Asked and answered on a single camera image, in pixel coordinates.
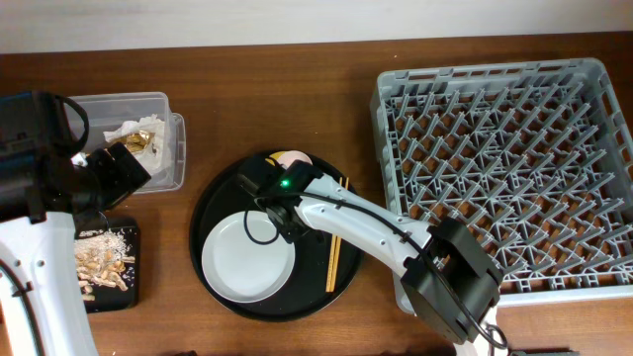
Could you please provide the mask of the pink cup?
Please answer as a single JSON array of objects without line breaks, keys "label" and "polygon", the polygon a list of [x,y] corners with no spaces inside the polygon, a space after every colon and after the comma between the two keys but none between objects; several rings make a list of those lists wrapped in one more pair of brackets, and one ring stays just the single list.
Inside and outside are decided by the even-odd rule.
[{"label": "pink cup", "polygon": [[277,161],[284,167],[288,168],[290,167],[293,163],[295,163],[296,161],[301,161],[301,162],[305,162],[307,164],[313,164],[312,160],[310,159],[310,157],[298,150],[288,150],[288,151],[284,151],[279,158],[277,159]]}]

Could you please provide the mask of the gold foil wrapper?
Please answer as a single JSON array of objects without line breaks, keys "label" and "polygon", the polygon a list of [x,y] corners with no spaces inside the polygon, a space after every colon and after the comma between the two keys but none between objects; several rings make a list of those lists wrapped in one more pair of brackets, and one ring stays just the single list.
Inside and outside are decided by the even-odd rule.
[{"label": "gold foil wrapper", "polygon": [[145,150],[150,146],[154,139],[155,133],[148,131],[139,131],[137,133],[129,133],[121,137],[114,138],[112,143],[122,143],[131,153]]}]

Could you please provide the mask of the white tissue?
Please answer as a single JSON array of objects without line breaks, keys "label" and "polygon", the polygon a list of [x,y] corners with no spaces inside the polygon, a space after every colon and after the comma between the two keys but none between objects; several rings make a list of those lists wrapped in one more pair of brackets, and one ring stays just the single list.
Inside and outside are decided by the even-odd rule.
[{"label": "white tissue", "polygon": [[156,114],[137,121],[125,121],[118,129],[103,132],[103,136],[107,143],[122,143],[150,175],[156,175],[166,167],[162,163],[169,152],[165,143],[165,122]]}]

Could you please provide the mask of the grey round plate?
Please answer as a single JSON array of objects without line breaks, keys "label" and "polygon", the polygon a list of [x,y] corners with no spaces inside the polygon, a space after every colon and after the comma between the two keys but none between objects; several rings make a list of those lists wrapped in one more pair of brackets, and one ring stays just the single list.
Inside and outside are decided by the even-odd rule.
[{"label": "grey round plate", "polygon": [[276,234],[261,212],[238,212],[220,221],[202,248],[207,283],[235,303],[255,303],[277,293],[289,280],[296,249]]}]

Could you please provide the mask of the food scraps and rice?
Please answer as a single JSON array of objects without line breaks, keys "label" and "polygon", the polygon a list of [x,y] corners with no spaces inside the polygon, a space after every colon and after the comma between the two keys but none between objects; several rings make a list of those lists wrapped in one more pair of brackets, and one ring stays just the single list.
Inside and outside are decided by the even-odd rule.
[{"label": "food scraps and rice", "polygon": [[127,293],[135,286],[136,257],[122,231],[86,230],[74,241],[75,267],[84,302],[97,300],[97,288]]}]

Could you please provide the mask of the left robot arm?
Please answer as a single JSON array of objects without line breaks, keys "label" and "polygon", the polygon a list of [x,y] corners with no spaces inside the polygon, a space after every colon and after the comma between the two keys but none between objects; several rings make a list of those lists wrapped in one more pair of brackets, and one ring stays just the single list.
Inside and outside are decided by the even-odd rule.
[{"label": "left robot arm", "polygon": [[118,205],[150,179],[121,143],[73,157],[70,98],[31,91],[1,100],[1,317],[15,355],[97,352],[75,273],[75,219]]}]

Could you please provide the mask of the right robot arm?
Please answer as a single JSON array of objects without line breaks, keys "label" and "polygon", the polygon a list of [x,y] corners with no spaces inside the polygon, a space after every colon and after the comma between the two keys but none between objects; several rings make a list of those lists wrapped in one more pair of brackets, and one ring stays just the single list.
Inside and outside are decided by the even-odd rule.
[{"label": "right robot arm", "polygon": [[248,157],[237,182],[287,242],[321,230],[389,267],[415,315],[457,354],[508,354],[507,338],[496,324],[503,275],[461,222],[402,217],[301,160],[284,167],[269,156]]}]

